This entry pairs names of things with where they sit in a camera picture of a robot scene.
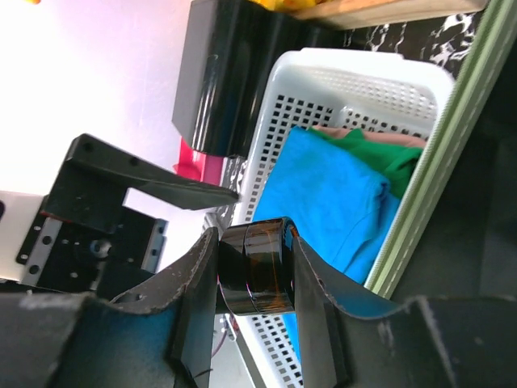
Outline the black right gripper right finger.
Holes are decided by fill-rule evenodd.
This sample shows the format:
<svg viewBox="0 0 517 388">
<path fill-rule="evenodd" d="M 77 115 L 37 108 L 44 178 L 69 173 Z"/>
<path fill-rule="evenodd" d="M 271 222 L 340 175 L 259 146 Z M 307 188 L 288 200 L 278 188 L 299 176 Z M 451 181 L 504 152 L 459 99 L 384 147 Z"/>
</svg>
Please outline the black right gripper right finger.
<svg viewBox="0 0 517 388">
<path fill-rule="evenodd" d="M 305 386 L 515 386 L 514 297 L 397 304 L 332 268 L 294 228 L 288 240 Z"/>
</svg>

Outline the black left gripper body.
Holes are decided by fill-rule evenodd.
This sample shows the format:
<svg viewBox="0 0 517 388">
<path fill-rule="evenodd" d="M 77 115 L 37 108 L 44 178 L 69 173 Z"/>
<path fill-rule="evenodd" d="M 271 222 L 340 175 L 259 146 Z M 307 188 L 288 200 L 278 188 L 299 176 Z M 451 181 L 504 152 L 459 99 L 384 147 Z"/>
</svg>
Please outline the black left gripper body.
<svg viewBox="0 0 517 388">
<path fill-rule="evenodd" d="M 168 222 L 124 213 L 112 233 L 36 215 L 16 262 L 25 289 L 113 299 L 158 270 Z"/>
</svg>

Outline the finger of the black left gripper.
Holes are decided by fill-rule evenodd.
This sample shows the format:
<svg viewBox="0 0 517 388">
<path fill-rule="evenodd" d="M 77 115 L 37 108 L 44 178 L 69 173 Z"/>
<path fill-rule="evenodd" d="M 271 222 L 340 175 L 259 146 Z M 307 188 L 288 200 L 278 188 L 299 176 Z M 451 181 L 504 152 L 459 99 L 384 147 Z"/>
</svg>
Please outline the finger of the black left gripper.
<svg viewBox="0 0 517 388">
<path fill-rule="evenodd" d="M 239 201 L 235 191 L 183 178 L 84 133 L 72 140 L 40 212 L 113 234 L 130 188 L 189 210 Z"/>
</svg>

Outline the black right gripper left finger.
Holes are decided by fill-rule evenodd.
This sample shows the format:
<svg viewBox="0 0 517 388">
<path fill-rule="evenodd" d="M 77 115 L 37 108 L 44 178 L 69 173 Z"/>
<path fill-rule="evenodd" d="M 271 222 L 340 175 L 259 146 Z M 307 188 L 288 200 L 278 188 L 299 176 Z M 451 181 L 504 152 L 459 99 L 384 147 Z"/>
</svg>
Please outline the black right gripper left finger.
<svg viewBox="0 0 517 388">
<path fill-rule="evenodd" d="M 219 236 L 112 302 L 90 293 L 1 296 L 4 387 L 206 387 Z"/>
</svg>

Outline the blue shirt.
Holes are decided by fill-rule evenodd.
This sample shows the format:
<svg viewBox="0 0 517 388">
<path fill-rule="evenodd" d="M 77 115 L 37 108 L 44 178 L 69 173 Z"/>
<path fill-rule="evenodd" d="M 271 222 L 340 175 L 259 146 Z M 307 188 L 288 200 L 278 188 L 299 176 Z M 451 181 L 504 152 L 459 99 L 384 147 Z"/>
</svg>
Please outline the blue shirt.
<svg viewBox="0 0 517 388">
<path fill-rule="evenodd" d="M 316 130 L 295 127 L 269 174 L 253 220 L 291 218 L 322 259 L 363 284 L 400 201 L 382 174 Z"/>
</svg>

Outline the dark amber cosmetic jar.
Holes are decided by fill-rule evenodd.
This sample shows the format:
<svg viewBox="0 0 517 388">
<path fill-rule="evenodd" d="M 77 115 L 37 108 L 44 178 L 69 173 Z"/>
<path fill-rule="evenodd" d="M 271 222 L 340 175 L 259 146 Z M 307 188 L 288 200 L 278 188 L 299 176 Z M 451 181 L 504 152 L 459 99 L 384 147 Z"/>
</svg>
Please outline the dark amber cosmetic jar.
<svg viewBox="0 0 517 388">
<path fill-rule="evenodd" d="M 223 233 L 218 281 L 232 314 L 294 311 L 293 242 L 298 237 L 288 217 L 231 226 Z"/>
</svg>

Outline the green shirt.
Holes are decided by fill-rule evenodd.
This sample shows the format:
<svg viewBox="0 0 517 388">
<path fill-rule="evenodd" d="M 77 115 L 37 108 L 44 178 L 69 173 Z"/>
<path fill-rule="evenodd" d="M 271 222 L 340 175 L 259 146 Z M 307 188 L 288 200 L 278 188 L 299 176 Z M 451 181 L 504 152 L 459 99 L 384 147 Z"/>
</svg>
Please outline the green shirt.
<svg viewBox="0 0 517 388">
<path fill-rule="evenodd" d="M 366 141 L 361 135 L 343 139 L 333 139 L 322 133 L 319 135 L 386 177 L 391 184 L 391 193 L 399 199 L 405 194 L 423 152 L 420 148 Z"/>
</svg>

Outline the pink sweater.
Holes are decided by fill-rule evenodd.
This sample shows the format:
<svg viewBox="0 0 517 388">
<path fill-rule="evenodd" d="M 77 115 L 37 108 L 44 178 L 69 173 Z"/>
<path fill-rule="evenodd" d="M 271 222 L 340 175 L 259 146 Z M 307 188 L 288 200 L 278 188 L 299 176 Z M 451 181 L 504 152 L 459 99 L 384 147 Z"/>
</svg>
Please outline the pink sweater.
<svg viewBox="0 0 517 388">
<path fill-rule="evenodd" d="M 402 133 L 369 132 L 363 129 L 330 128 L 321 125 L 313 126 L 313 129 L 333 139 L 343 139 L 346 137 L 358 138 L 359 135 L 361 135 L 364 140 L 376 143 L 414 147 L 420 149 L 424 149 L 427 145 L 427 142 L 420 137 L 410 136 Z"/>
</svg>

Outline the green hard-shell suitcase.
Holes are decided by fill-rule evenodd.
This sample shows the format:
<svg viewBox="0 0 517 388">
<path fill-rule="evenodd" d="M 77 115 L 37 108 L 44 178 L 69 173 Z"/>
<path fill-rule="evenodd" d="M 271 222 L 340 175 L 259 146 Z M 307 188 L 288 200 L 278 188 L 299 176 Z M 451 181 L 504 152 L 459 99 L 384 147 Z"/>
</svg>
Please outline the green hard-shell suitcase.
<svg viewBox="0 0 517 388">
<path fill-rule="evenodd" d="M 516 3 L 489 2 L 445 109 L 364 286 L 389 298 L 405 271 L 516 38 Z"/>
</svg>

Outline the magenta plastic tray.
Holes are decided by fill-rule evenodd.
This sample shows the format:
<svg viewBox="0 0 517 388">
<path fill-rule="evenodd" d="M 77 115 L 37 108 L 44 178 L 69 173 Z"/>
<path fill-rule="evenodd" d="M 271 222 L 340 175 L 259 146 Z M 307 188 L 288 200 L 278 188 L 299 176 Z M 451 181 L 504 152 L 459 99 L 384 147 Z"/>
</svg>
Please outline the magenta plastic tray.
<svg viewBox="0 0 517 388">
<path fill-rule="evenodd" d="M 183 178 L 219 185 L 224 163 L 225 159 L 223 157 L 203 154 L 193 150 L 182 138 L 179 148 L 179 160 L 173 165 L 173 171 Z"/>
</svg>

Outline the black box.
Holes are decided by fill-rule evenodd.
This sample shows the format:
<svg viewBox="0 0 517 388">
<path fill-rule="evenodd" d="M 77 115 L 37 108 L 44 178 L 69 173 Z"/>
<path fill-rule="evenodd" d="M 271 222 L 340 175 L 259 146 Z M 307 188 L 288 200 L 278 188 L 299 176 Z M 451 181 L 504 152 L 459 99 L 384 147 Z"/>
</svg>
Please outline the black box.
<svg viewBox="0 0 517 388">
<path fill-rule="evenodd" d="M 246 157 L 269 73 L 287 51 L 343 46 L 344 34 L 252 1 L 191 3 L 172 123 L 195 151 Z"/>
</svg>

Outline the white plastic mesh basket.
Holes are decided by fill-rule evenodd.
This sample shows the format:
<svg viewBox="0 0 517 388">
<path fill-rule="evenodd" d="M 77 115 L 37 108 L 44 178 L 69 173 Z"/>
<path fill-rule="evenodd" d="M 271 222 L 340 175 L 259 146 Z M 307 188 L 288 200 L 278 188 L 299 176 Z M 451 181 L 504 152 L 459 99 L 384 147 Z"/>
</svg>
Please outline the white plastic mesh basket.
<svg viewBox="0 0 517 388">
<path fill-rule="evenodd" d="M 295 127 L 402 133 L 428 141 L 455 81 L 449 72 L 396 53 L 304 48 L 275 63 L 249 157 L 237 173 L 240 201 L 223 226 L 253 221 L 269 174 Z"/>
</svg>

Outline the yellow shorts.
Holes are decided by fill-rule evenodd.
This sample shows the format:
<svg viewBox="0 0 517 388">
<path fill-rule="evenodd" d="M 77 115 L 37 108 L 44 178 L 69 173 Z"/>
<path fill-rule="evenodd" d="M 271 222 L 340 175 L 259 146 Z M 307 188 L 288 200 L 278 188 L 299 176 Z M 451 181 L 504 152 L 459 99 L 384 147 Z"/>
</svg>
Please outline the yellow shorts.
<svg viewBox="0 0 517 388">
<path fill-rule="evenodd" d="M 326 0 L 253 0 L 269 11 L 301 11 L 315 7 Z"/>
</svg>

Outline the wooden clothes rack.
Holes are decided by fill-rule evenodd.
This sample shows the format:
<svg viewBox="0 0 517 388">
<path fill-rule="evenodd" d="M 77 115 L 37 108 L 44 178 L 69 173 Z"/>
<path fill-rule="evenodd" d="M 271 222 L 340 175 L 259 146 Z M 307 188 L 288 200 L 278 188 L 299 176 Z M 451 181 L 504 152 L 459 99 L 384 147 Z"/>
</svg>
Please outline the wooden clothes rack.
<svg viewBox="0 0 517 388">
<path fill-rule="evenodd" d="M 487 3 L 487 0 L 332 1 L 292 15 L 343 31 L 476 12 L 485 9 Z"/>
</svg>

